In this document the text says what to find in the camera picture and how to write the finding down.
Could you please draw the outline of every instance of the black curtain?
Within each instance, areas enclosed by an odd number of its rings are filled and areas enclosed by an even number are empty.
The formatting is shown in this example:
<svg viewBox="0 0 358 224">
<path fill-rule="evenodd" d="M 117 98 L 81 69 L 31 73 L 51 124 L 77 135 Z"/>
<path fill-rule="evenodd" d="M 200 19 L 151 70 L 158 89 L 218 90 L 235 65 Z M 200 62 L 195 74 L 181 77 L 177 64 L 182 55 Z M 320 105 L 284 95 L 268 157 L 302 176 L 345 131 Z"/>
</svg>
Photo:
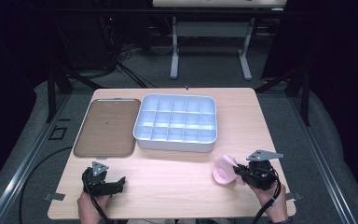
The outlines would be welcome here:
<svg viewBox="0 0 358 224">
<path fill-rule="evenodd" d="M 315 47 L 310 88 L 334 121 L 344 160 L 358 181 L 358 1 L 287 1 L 288 11 L 298 9 L 326 10 L 328 16 L 282 20 L 262 77 L 283 76 L 300 65 L 309 46 Z"/>
</svg>

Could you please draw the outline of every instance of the rectangular tray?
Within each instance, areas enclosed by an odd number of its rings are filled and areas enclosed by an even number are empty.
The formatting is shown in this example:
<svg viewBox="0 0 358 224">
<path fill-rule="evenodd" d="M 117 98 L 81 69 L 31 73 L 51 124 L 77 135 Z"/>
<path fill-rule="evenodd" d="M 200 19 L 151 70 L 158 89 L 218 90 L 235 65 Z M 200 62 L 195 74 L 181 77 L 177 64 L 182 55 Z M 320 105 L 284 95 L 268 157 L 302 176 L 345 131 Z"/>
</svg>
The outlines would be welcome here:
<svg viewBox="0 0 358 224">
<path fill-rule="evenodd" d="M 216 102 L 209 96 L 147 94 L 133 135 L 141 148 L 210 152 L 217 138 Z"/>
</svg>

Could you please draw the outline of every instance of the gray carpet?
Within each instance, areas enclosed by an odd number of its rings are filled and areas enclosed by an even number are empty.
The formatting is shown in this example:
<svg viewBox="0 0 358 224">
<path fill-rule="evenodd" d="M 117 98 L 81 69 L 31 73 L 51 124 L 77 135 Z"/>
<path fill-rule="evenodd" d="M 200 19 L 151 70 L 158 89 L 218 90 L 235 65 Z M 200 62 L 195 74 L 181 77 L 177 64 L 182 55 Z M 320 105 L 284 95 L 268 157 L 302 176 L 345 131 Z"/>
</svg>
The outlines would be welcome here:
<svg viewBox="0 0 358 224">
<path fill-rule="evenodd" d="M 171 80 L 171 53 L 157 54 L 153 51 L 135 50 L 131 58 L 123 64 L 153 83 L 156 87 L 247 87 L 256 88 L 263 84 L 260 80 L 265 59 L 269 52 L 270 40 L 255 37 L 248 52 L 248 62 L 254 79 L 245 81 L 237 56 L 241 47 L 238 39 L 189 39 L 180 47 L 179 78 Z M 140 88 L 125 73 L 116 71 L 93 81 L 107 88 Z M 7 160 L 0 174 L 0 199 L 7 185 L 21 166 L 24 157 L 38 141 L 42 141 L 38 160 L 64 147 L 73 145 L 81 120 L 87 109 L 92 91 L 84 84 L 72 80 L 76 90 L 68 98 L 59 94 L 65 104 L 57 115 L 52 127 L 65 128 L 62 140 L 48 140 L 52 134 L 45 121 L 48 117 L 47 85 L 35 89 L 37 102 L 18 144 Z M 272 140 L 278 152 L 284 154 L 282 168 L 292 191 L 300 191 L 304 199 L 296 202 L 295 223 L 341 223 L 332 198 L 315 166 L 310 142 L 304 133 L 301 121 L 296 117 L 290 100 L 281 92 L 282 87 L 274 88 L 273 93 L 259 93 L 262 107 Z M 315 95 L 310 97 L 310 128 L 314 133 L 328 164 L 334 173 L 342 193 L 358 222 L 358 185 L 351 171 L 342 160 L 342 146 L 334 123 Z M 61 136 L 55 132 L 51 137 Z M 23 223 L 78 223 L 78 221 L 53 221 L 48 219 L 49 202 L 43 200 L 46 192 L 55 192 L 69 151 L 61 152 L 38 167 L 27 184 L 23 198 Z M 5 223 L 18 223 L 19 198 L 8 209 Z M 251 218 L 237 218 L 236 223 L 250 223 Z"/>
</svg>

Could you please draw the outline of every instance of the pink object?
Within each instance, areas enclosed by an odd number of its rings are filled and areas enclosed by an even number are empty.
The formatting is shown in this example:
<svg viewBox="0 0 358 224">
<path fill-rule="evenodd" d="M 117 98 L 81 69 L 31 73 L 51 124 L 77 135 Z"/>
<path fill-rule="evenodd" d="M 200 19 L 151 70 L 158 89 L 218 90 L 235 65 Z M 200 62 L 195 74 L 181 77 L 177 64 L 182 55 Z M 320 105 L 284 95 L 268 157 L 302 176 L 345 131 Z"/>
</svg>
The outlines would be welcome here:
<svg viewBox="0 0 358 224">
<path fill-rule="evenodd" d="M 235 174 L 233 166 L 238 166 L 235 159 L 228 155 L 224 155 L 213 167 L 214 180 L 222 185 L 227 185 L 234 180 L 238 184 L 244 185 L 242 178 Z"/>
</svg>

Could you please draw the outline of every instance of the wooden table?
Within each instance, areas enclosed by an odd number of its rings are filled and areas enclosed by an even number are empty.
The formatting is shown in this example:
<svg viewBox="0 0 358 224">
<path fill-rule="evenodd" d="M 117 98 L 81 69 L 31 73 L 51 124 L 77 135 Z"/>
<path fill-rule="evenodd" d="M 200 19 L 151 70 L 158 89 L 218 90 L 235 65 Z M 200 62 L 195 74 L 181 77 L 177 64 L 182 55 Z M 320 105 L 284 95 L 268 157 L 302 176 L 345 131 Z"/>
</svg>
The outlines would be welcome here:
<svg viewBox="0 0 358 224">
<path fill-rule="evenodd" d="M 127 177 L 122 193 L 109 201 L 106 214 L 111 218 L 197 218 L 254 217 L 260 204 L 247 186 L 217 184 L 213 165 L 228 154 L 237 163 L 257 149 L 275 151 L 254 90 L 221 89 L 103 89 L 94 99 L 137 98 L 147 93 L 207 95 L 216 101 L 218 137 L 210 153 L 142 149 L 135 146 L 128 158 L 77 158 L 71 153 L 57 193 L 63 201 L 53 201 L 48 210 L 52 219 L 77 219 L 76 199 L 82 191 L 81 176 L 93 161 L 108 165 L 106 182 Z M 271 164 L 287 186 L 279 160 Z M 287 202 L 289 215 L 296 212 Z"/>
</svg>

